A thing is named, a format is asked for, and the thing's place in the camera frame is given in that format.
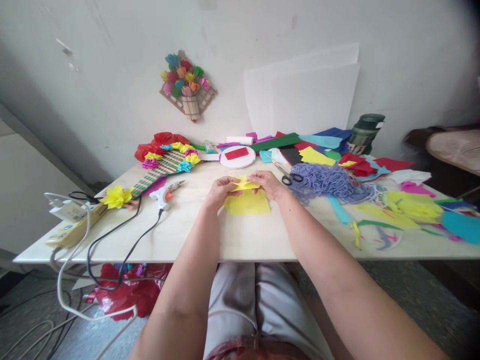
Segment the thermos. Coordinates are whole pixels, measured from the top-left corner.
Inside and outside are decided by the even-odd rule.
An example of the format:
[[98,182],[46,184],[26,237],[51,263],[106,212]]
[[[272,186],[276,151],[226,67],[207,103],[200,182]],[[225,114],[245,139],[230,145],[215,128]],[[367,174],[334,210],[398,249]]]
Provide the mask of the thermos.
[[348,151],[354,155],[372,152],[372,141],[385,123],[385,116],[381,114],[363,114],[353,126],[347,140]]

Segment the extension cord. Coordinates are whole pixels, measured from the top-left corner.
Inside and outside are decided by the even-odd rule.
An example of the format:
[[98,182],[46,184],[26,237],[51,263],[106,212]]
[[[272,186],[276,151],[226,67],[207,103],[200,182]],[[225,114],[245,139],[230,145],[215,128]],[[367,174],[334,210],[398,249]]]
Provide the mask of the extension cord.
[[[85,206],[88,206],[90,211],[90,228],[92,228],[92,226],[94,226],[100,218],[105,215],[108,209],[103,203],[92,205],[87,202]],[[52,248],[71,248],[82,239],[86,230],[86,216],[75,223],[62,221],[60,223],[60,228],[45,241],[45,245]]]

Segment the table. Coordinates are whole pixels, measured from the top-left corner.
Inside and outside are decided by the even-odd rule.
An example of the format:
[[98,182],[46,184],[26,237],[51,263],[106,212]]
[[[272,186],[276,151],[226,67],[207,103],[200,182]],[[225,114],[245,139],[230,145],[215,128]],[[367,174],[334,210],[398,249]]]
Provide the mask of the table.
[[[271,170],[280,179],[282,174],[271,163],[256,161],[242,169],[228,169],[217,161],[196,165],[190,173],[171,175],[167,184],[185,180],[185,183],[169,200],[170,210],[162,214],[154,230],[143,237],[129,258],[129,263],[171,263],[177,257],[199,212],[213,180],[225,175],[241,176],[256,170]],[[141,164],[115,180],[109,187],[120,185],[124,189],[133,186],[143,177],[146,170]],[[389,190],[398,186],[389,179],[380,179],[381,184]],[[437,194],[437,199],[447,196],[428,188]],[[231,216],[222,208],[219,212],[220,222],[220,261],[260,262],[260,261],[296,261],[290,246],[280,210],[274,201],[269,200],[270,214]],[[356,221],[378,219],[356,210],[353,205],[344,206]],[[355,247],[354,231],[339,222],[326,197],[319,197],[310,202],[308,211],[318,219],[341,244],[358,260],[432,260],[432,259],[480,259],[480,246],[465,241],[453,242],[444,236],[435,236],[421,230],[408,229],[403,232],[401,243],[392,249],[377,250],[382,244],[375,241],[378,232],[373,226],[362,226],[360,231],[365,238],[361,240],[361,250]],[[74,263],[84,263],[89,244],[125,221],[134,214],[127,209],[112,209],[92,227],[81,250],[73,257]],[[121,263],[134,242],[157,220],[157,201],[144,196],[137,218],[102,240],[95,249],[92,262]],[[45,240],[66,223],[60,223],[28,249],[14,259],[15,263],[47,264],[52,248],[44,245]],[[64,261],[72,250],[62,250],[57,259]]]

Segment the red rectangle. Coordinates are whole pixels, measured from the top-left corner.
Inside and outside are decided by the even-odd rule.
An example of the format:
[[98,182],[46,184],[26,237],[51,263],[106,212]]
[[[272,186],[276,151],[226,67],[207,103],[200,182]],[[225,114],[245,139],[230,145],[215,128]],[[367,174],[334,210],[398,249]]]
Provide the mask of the red rectangle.
[[233,160],[233,159],[241,158],[242,156],[247,156],[248,154],[249,154],[248,149],[246,147],[242,147],[237,150],[226,152],[225,157],[227,160]]

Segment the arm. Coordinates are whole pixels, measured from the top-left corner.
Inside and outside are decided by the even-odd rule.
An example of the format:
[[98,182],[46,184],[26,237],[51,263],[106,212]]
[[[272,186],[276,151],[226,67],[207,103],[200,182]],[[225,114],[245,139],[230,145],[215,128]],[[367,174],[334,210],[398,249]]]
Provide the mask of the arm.
[[270,171],[249,180],[277,201],[293,251],[355,359],[448,359]]
[[210,289],[220,256],[217,213],[240,180],[213,183],[178,254],[130,359],[201,359],[204,354]]

